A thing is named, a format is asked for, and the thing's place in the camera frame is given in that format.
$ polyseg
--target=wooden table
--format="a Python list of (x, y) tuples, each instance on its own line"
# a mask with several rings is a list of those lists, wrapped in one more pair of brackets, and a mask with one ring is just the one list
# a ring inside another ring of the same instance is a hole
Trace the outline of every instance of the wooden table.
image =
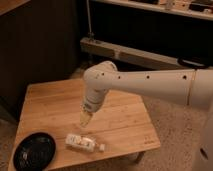
[[(47, 170), (160, 147), (147, 110), (138, 95), (110, 91), (104, 105), (86, 128), (79, 125), (84, 84), (81, 79), (33, 84), (28, 87), (13, 153), (26, 136), (47, 132), (56, 141), (56, 154)], [(106, 144), (105, 152), (66, 148), (68, 133), (94, 137)], [(13, 171), (12, 157), (9, 171)]]

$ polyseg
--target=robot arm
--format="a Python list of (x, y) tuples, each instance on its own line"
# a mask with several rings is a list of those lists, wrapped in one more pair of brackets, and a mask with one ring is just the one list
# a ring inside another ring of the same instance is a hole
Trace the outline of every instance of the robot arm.
[(86, 126), (104, 102), (110, 89), (151, 96), (182, 105), (207, 109), (212, 97), (211, 70), (119, 72), (109, 61), (84, 73), (86, 92), (81, 125)]

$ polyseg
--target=black plate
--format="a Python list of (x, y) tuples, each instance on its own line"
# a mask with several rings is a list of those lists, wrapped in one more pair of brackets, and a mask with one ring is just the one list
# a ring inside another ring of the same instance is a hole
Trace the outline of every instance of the black plate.
[(55, 154), (55, 141), (46, 133), (35, 133), (17, 147), (13, 163), (17, 171), (42, 171)]

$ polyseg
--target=shelf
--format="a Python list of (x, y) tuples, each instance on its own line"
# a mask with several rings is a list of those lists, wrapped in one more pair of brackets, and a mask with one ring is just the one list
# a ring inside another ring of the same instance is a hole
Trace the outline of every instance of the shelf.
[(0, 15), (3, 15), (30, 0), (0, 0)]
[(174, 14), (174, 15), (181, 15), (181, 16), (191, 17), (191, 18), (198, 18), (198, 19), (211, 20), (211, 21), (213, 20), (213, 14), (206, 14), (206, 13), (196, 12), (192, 10), (187, 10), (187, 11), (180, 10), (180, 9), (166, 10), (165, 5), (153, 5), (153, 4), (134, 2), (134, 1), (128, 1), (128, 0), (92, 0), (92, 1), (125, 6), (125, 7), (136, 8), (136, 9)]

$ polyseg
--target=white bottle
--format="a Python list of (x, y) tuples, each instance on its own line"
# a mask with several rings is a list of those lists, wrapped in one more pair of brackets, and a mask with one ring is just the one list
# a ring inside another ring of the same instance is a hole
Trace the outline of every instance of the white bottle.
[(73, 148), (94, 152), (95, 147), (99, 146), (99, 151), (105, 151), (105, 144), (98, 145), (94, 139), (76, 134), (68, 134), (65, 144)]

